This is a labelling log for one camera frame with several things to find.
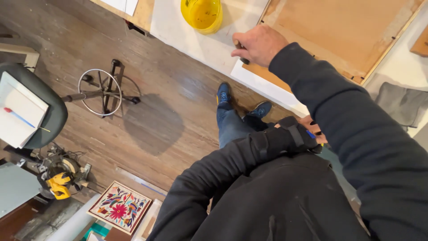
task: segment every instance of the black sweatshirt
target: black sweatshirt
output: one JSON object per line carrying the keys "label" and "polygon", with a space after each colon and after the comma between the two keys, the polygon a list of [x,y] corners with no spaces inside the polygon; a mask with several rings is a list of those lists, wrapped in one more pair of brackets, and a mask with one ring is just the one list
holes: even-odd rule
{"label": "black sweatshirt", "polygon": [[[362,87],[297,43],[282,49],[269,70],[291,86],[338,154],[370,238],[428,240],[427,152]],[[279,155],[292,143],[278,128],[195,162],[172,184],[148,240],[370,239],[328,161],[309,152]],[[210,198],[231,183],[207,215]]]}

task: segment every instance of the blue sneaker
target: blue sneaker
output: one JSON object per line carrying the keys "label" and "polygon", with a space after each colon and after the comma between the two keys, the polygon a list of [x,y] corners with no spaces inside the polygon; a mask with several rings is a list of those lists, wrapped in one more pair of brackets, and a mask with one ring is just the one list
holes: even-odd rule
{"label": "blue sneaker", "polygon": [[272,103],[269,101],[265,101],[258,104],[257,107],[247,115],[255,116],[262,119],[269,113],[271,108],[272,108]]}
{"label": "blue sneaker", "polygon": [[229,102],[230,97],[230,86],[228,83],[223,82],[220,84],[217,90],[217,105],[225,102]]}

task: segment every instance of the jeans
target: jeans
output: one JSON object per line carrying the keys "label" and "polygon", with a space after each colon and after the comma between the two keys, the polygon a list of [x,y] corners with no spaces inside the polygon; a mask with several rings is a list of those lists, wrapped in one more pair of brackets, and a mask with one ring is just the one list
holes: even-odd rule
{"label": "jeans", "polygon": [[217,107],[217,125],[219,146],[223,148],[233,140],[245,138],[251,132],[263,131],[272,124],[248,114],[241,118],[229,103],[224,102]]}

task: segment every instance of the hand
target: hand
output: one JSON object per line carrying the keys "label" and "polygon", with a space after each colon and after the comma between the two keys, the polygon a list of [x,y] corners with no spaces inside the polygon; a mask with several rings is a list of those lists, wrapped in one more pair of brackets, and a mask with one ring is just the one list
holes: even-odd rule
{"label": "hand", "polygon": [[234,33],[232,39],[243,46],[232,51],[232,57],[244,57],[262,67],[269,67],[275,55],[289,44],[284,36],[267,25],[257,25],[246,33]]}
{"label": "hand", "polygon": [[303,125],[309,132],[315,135],[315,140],[318,144],[325,144],[328,143],[327,138],[325,135],[321,132],[320,127],[318,124],[316,124],[310,115],[307,115],[303,118],[297,118],[297,122],[301,125]]}

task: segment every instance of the yellow bucket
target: yellow bucket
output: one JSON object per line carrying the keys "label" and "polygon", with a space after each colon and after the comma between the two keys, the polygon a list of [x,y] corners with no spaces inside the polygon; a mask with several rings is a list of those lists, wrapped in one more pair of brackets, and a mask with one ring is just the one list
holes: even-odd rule
{"label": "yellow bucket", "polygon": [[181,0],[181,14],[202,34],[217,32],[223,21],[220,0]]}

